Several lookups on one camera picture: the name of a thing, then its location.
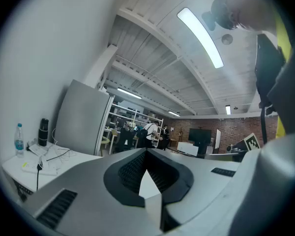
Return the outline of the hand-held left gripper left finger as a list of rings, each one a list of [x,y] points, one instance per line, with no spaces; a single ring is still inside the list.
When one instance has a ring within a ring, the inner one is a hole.
[[[159,236],[162,234],[143,206],[128,206],[140,198],[125,188],[118,173],[106,171],[144,152],[133,149],[78,164],[31,195],[22,216],[40,236]]]

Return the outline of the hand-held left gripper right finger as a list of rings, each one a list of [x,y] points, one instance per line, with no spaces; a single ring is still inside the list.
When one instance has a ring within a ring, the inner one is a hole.
[[[205,211],[222,193],[240,163],[147,150],[147,171],[159,194],[147,199],[157,233],[172,231]]]

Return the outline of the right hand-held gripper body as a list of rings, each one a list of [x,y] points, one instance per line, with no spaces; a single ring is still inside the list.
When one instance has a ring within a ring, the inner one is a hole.
[[[259,142],[254,133],[242,139],[232,147],[232,153],[246,154],[249,151],[260,149]]]

